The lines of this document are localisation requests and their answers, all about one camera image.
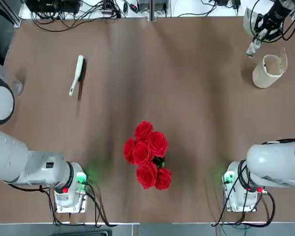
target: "brown table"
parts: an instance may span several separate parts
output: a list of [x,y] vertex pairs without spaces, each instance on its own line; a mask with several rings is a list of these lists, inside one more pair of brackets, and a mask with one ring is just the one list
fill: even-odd
[[[1,129],[31,150],[81,163],[100,186],[110,222],[213,222],[229,163],[245,159],[252,144],[295,138],[295,36],[263,44],[253,59],[245,54],[250,40],[242,18],[232,17],[97,21],[62,33],[24,22],[6,67],[26,79],[25,90]],[[279,55],[283,45],[287,72],[267,89],[254,87],[256,63]],[[88,68],[78,103],[77,91],[68,92],[80,54]],[[143,119],[168,139],[173,175],[165,191],[143,190],[135,166],[123,158],[124,142]],[[277,205],[274,220],[295,222],[295,190],[268,189]],[[91,202],[74,218],[94,222]],[[265,221],[262,204],[246,219]],[[0,222],[51,220],[44,194],[0,181]]]

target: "red rose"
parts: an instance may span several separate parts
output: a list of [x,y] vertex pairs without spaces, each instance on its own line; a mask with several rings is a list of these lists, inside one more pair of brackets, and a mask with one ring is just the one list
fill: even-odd
[[151,188],[155,185],[157,176],[156,165],[153,163],[149,163],[145,166],[140,166],[137,169],[137,180],[140,184],[142,184],[144,189]]
[[134,145],[135,145],[135,142],[133,141],[132,138],[130,138],[127,140],[127,142],[124,144],[124,147],[123,147],[124,158],[129,164],[134,164],[133,155],[132,155],[132,149]]
[[167,189],[171,183],[171,172],[165,168],[159,168],[157,171],[155,188],[158,190]]
[[167,140],[163,133],[154,131],[149,137],[148,144],[153,155],[164,157],[167,150]]
[[153,125],[145,120],[134,131],[136,141],[145,141],[153,131]]
[[144,142],[138,142],[132,149],[133,161],[137,165],[145,165],[152,161],[151,151]]

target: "white shelf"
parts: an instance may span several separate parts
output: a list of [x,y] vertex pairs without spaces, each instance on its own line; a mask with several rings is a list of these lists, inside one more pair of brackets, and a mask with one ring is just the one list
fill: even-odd
[[[85,3],[89,4],[89,5],[95,5],[99,2],[99,0],[84,0]],[[123,0],[116,0],[118,6],[120,7],[120,9],[123,9]],[[129,3],[132,3],[134,5],[137,5],[137,1],[136,0],[128,0]],[[85,3],[81,3],[81,7],[80,7],[80,11],[76,14],[76,17],[79,17],[81,15],[83,15],[84,12],[88,11],[91,7],[88,6]],[[167,17],[171,16],[171,9],[172,8],[172,17],[177,17],[181,14],[185,14],[185,13],[193,13],[193,14],[201,14],[201,13],[206,13],[209,12],[212,7],[209,5],[204,5],[202,4],[202,2],[200,0],[169,0],[169,5],[168,5],[168,13],[167,13]],[[238,16],[243,16],[244,15],[244,10],[245,8],[243,8],[242,6],[239,8],[238,10]],[[27,6],[25,4],[22,4],[20,12],[19,12],[19,16],[22,19],[31,19],[31,12],[30,10],[27,8]],[[155,16],[156,17],[165,17],[165,13],[164,12],[155,12]],[[213,10],[209,16],[236,16],[236,10],[233,8],[227,8],[225,6],[217,6],[215,10]],[[85,17],[84,19],[94,19],[94,18],[100,18],[103,17],[103,14],[101,13],[100,10],[92,13],[90,16]],[[126,13],[126,17],[127,18],[136,18],[136,17],[149,17],[149,13],[148,12],[139,12],[139,13],[135,13],[133,12],[130,8],[128,8],[128,12]],[[196,17],[194,15],[183,15],[182,17]],[[65,18],[66,19],[73,19],[73,15],[70,13],[66,13],[65,14]]]
[[[253,6],[255,5],[257,0],[240,0],[240,3],[244,9],[249,8],[252,10]],[[260,13],[260,14],[266,14],[270,8],[273,6],[273,2],[270,0],[260,0],[255,9],[254,12]]]

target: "brush handle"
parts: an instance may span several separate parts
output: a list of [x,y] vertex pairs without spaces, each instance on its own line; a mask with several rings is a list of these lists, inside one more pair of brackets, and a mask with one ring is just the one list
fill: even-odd
[[72,86],[71,86],[71,89],[70,89],[70,92],[69,92],[69,96],[73,95],[74,88],[75,88],[75,86],[77,84],[77,81],[78,81],[80,75],[81,75],[83,59],[84,59],[84,57],[82,55],[78,56],[77,67],[75,68],[74,80],[73,80],[73,83],[72,83]]

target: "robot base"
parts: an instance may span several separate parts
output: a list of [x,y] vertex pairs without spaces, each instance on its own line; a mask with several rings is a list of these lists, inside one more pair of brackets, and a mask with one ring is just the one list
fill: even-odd
[[73,180],[67,193],[57,193],[55,191],[55,202],[58,213],[85,213],[87,208],[87,196],[81,194],[85,192],[85,185],[80,184],[81,178],[86,180],[86,174],[82,167],[75,162],[71,162],[73,167]]
[[[222,176],[222,183],[223,183],[223,193],[224,193],[224,201],[227,200],[227,196],[230,193],[230,190],[233,186],[233,183],[238,177],[237,168],[239,162],[233,162],[228,167],[228,171]],[[240,182],[237,181],[234,189],[232,190],[230,197],[227,201],[226,207],[227,211],[231,212],[254,212],[256,211],[255,204],[257,202],[257,192],[247,192],[244,189]]]

